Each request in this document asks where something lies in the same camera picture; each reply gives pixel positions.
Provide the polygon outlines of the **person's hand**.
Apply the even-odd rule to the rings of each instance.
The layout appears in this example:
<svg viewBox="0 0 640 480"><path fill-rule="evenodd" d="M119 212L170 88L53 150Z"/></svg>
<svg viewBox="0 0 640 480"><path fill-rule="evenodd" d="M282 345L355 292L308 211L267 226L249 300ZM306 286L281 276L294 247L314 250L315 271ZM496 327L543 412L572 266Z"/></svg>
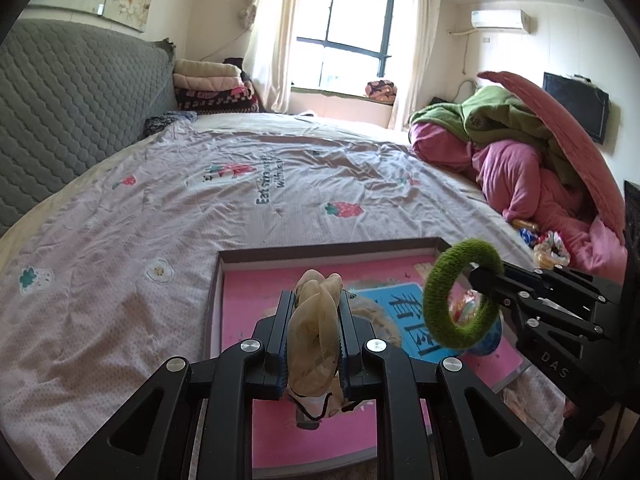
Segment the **person's hand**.
<svg viewBox="0 0 640 480"><path fill-rule="evenodd" d="M579 413L579 408L571 401L566 399L563 408L563 418L569 419Z"/></svg>

